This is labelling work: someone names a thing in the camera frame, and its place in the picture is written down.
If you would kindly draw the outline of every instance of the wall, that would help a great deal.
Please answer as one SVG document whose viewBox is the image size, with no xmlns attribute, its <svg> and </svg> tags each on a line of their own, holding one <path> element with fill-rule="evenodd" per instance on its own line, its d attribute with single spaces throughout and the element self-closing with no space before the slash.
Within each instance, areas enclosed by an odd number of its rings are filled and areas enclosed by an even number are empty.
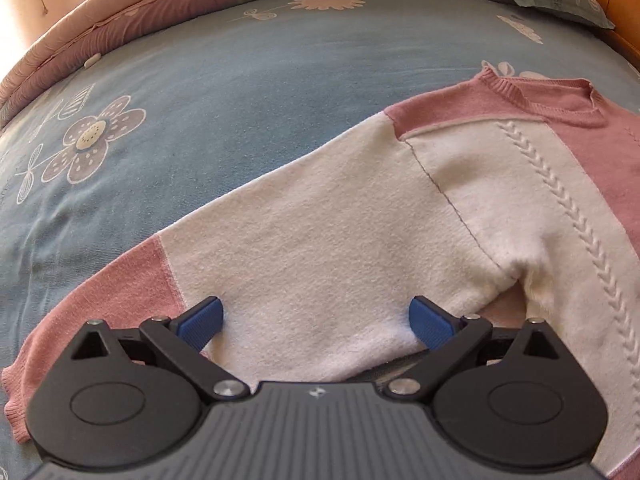
<svg viewBox="0 0 640 480">
<path fill-rule="evenodd" d="M 28 47 L 84 0 L 0 0 L 0 78 Z"/>
</svg>

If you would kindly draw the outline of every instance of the sweater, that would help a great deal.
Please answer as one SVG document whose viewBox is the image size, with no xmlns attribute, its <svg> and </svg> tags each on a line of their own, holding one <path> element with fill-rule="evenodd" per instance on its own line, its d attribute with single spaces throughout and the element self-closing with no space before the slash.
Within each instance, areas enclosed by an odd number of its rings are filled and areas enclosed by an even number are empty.
<svg viewBox="0 0 640 480">
<path fill-rule="evenodd" d="M 209 295 L 225 305 L 210 357 L 260 380 L 337 381 L 423 348 L 407 308 L 455 316 L 515 285 L 609 409 L 594 462 L 640 443 L 640 118 L 586 80 L 479 75 L 392 105 L 188 214 L 71 292 L 2 371 L 25 409 L 82 322 L 137 326 Z"/>
</svg>

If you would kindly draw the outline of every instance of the yellow flower center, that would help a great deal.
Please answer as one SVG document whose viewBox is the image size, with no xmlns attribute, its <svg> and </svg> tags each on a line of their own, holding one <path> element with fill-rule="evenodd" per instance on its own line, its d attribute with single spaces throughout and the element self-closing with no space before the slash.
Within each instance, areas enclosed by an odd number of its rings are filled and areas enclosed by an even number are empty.
<svg viewBox="0 0 640 480">
<path fill-rule="evenodd" d="M 86 150 L 87 148 L 92 147 L 100 136 L 102 132 L 107 127 L 107 123 L 105 121 L 98 121 L 97 123 L 89 126 L 82 135 L 79 137 L 78 142 L 76 142 L 76 148 L 78 150 Z"/>
</svg>

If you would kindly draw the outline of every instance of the metal screw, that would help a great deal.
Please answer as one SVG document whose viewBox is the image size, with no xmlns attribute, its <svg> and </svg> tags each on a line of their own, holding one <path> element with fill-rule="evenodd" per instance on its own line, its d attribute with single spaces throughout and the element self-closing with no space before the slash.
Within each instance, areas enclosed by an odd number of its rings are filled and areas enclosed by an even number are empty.
<svg viewBox="0 0 640 480">
<path fill-rule="evenodd" d="M 235 379 L 227 379 L 216 383 L 213 392 L 220 397 L 237 397 L 244 392 L 244 384 Z"/>
<path fill-rule="evenodd" d="M 388 388 L 396 395 L 413 395 L 420 391 L 420 383 L 415 379 L 394 379 Z"/>
</svg>

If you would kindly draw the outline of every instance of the pink flower print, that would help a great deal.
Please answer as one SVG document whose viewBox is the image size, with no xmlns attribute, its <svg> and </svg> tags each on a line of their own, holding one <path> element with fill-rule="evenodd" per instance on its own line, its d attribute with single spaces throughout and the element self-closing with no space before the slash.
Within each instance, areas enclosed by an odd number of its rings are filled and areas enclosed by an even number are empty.
<svg viewBox="0 0 640 480">
<path fill-rule="evenodd" d="M 109 143 L 131 133 L 145 120 L 142 108 L 123 111 L 129 101 L 128 95 L 119 97 L 97 117 L 87 116 L 69 126 L 62 139 L 66 148 L 47 164 L 41 181 L 53 180 L 66 168 L 70 184 L 79 184 L 92 176 L 107 156 Z"/>
</svg>

